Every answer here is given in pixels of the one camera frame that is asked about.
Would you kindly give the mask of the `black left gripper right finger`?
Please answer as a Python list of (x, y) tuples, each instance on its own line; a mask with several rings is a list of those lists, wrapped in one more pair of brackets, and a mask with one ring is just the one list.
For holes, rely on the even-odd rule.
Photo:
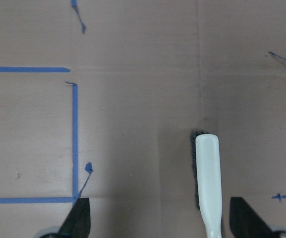
[(278, 238), (242, 197), (232, 197), (229, 208), (229, 226), (235, 238)]

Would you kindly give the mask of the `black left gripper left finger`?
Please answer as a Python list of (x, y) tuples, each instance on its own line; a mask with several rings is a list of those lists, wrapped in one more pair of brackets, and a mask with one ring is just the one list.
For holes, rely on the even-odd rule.
[(91, 230), (89, 198), (78, 198), (58, 231), (60, 238), (87, 238)]

